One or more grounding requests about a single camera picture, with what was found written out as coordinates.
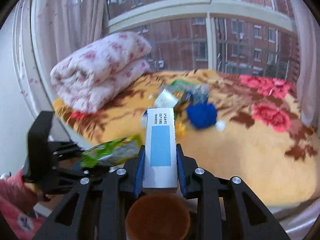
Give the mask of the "pink patterned left sleeve forearm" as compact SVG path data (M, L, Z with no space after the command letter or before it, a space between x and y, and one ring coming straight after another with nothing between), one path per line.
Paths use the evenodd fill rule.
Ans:
M22 179L22 170L1 179L1 213L18 239L32 239L45 221L35 215L34 206L42 193Z

